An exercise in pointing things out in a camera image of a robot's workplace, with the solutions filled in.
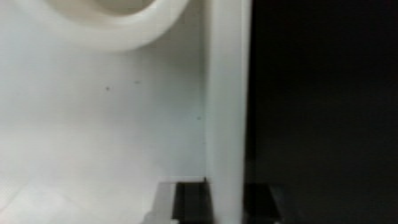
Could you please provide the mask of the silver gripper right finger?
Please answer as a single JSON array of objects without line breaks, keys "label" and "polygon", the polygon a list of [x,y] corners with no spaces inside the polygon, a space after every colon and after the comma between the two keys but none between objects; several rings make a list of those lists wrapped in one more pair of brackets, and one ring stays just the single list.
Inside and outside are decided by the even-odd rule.
[{"label": "silver gripper right finger", "polygon": [[246,224],[281,224],[283,214],[276,193],[267,183],[249,183],[244,189]]}]

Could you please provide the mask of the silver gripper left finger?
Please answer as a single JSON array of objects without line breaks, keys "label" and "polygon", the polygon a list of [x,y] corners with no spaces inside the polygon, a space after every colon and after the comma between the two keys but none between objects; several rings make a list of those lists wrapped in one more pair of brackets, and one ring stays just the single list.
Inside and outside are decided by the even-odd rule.
[{"label": "silver gripper left finger", "polygon": [[208,223],[207,187],[203,182],[180,182],[173,205],[173,219],[178,224]]}]

